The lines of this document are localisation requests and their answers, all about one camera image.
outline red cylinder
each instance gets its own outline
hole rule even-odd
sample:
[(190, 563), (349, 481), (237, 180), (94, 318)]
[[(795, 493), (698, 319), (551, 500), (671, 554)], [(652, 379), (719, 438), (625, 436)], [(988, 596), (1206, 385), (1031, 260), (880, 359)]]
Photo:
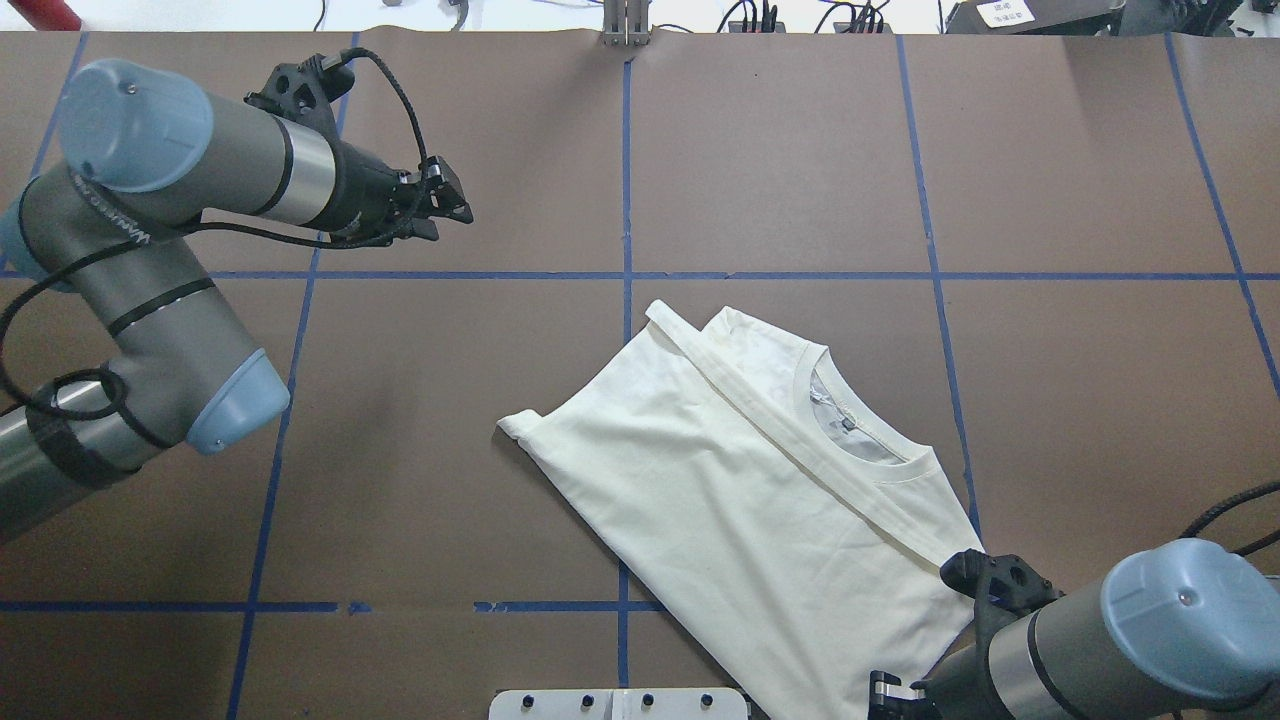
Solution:
[(36, 29), (79, 29), (81, 19), (63, 0), (9, 0)]

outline white label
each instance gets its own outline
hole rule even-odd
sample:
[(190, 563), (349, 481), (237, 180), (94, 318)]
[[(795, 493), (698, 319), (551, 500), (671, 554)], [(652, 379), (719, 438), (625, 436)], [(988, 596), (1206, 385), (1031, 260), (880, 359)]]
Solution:
[(1025, 0), (997, 0), (978, 5), (978, 14), (987, 27), (1009, 27), (1029, 23), (1036, 19)]

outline light blue cap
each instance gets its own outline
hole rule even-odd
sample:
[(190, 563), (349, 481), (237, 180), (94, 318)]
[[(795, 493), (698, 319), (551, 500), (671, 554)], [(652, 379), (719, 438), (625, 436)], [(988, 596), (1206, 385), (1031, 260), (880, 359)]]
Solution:
[(58, 115), (67, 161), (118, 192), (173, 184), (214, 136), (214, 108), (198, 85), (114, 58), (72, 77)]
[(187, 445), (201, 455), (221, 452), (270, 423), (288, 405), (289, 389), (266, 359), (266, 351), (257, 348), (200, 411), (187, 430)]
[(1280, 679), (1280, 593), (1208, 541), (1121, 560), (1102, 582), (1102, 619), (1129, 661), (1181, 693), (1233, 701)]
[[(40, 260), (31, 254), (31, 247), (27, 246), (27, 237), (22, 232), (22, 199), (27, 196), (27, 191), (23, 191), (18, 200), (14, 200), (9, 209), (0, 215), (0, 250), (4, 250), (4, 256), (13, 264), (13, 268), (36, 282), (40, 282), (49, 277), (49, 270), (40, 264)], [(54, 286), (54, 290), (61, 292), (74, 292), (70, 284), (61, 282)]]

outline white mounting plate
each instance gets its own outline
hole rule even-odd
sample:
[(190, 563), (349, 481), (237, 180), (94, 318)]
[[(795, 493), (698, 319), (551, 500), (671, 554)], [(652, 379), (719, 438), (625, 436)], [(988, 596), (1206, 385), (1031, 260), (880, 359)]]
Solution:
[[(590, 705), (584, 705), (586, 697)], [(532, 703), (526, 707), (527, 698)], [(489, 720), (746, 720), (748, 712), (742, 693), (732, 688), (503, 691), (489, 703)]]

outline metal bracket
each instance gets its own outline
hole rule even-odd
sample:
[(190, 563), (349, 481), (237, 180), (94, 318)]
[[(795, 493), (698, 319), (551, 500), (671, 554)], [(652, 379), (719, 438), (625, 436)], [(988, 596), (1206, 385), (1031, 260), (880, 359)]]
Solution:
[(649, 0), (604, 0), (604, 45), (649, 45)]
[(732, 688), (618, 688), (503, 691), (489, 720), (748, 720), (742, 693)]

